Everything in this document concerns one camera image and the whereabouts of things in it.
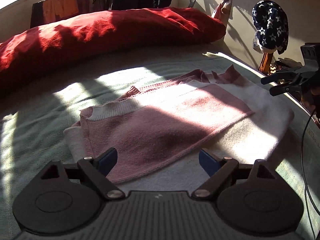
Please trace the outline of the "pink fringed towel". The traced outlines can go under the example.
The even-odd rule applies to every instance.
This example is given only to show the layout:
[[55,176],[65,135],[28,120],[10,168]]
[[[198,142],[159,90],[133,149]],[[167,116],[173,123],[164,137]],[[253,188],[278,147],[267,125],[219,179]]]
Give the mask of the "pink fringed towel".
[[222,0],[215,8],[212,18],[218,19],[226,25],[231,13],[233,0]]

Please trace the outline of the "wooden chair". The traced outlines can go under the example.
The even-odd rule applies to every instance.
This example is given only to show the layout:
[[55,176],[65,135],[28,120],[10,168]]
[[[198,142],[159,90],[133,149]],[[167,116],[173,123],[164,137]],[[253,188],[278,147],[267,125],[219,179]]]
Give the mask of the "wooden chair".
[[274,74],[276,71],[281,70],[281,66],[274,60],[273,53],[263,53],[258,70],[264,75],[269,76]]

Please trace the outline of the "green bed blanket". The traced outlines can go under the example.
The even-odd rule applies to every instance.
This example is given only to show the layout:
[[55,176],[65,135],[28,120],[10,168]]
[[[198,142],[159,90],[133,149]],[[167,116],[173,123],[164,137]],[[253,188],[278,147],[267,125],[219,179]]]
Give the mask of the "green bed blanket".
[[[72,161],[63,131],[80,111],[114,100],[139,87],[193,69],[224,72],[230,65],[253,83],[261,75],[220,43],[181,48],[119,51],[81,60],[34,81],[1,100],[1,239],[20,229],[12,214],[19,192],[51,160]],[[308,202],[298,227],[304,239],[319,232],[319,128],[290,96],[281,99],[294,111],[287,133],[269,162]]]

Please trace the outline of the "red duvet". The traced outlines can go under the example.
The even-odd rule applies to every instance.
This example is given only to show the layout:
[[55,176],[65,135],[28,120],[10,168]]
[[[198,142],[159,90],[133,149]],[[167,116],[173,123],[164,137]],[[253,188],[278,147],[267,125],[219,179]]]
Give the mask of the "red duvet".
[[89,56],[140,45],[211,43],[225,33],[220,20],[194,8],[82,14],[31,28],[1,43],[1,92]]

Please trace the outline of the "orange cloth on cabinet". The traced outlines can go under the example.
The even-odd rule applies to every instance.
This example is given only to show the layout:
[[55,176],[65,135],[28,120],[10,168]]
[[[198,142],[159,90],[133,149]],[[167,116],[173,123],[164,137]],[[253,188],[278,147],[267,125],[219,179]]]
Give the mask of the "orange cloth on cabinet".
[[30,28],[89,13],[89,0],[42,0],[34,3]]

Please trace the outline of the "pink and white knit sweater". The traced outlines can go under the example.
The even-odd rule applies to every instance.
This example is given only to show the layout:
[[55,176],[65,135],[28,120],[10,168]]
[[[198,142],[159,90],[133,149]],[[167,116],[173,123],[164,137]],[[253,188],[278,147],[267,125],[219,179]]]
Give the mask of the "pink and white knit sweater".
[[200,69],[131,87],[120,98],[80,112],[64,135],[74,160],[113,147],[108,179],[124,192],[195,190],[207,179],[199,150],[243,164],[267,159],[287,132],[293,110],[244,78]]

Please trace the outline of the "star patterned navy cloth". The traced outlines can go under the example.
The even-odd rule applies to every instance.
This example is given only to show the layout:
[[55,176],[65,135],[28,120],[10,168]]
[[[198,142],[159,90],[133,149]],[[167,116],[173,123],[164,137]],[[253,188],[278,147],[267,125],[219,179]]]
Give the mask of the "star patterned navy cloth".
[[289,24],[281,6],[270,0],[259,1],[252,9],[252,22],[256,28],[253,37],[255,51],[280,55],[287,50]]

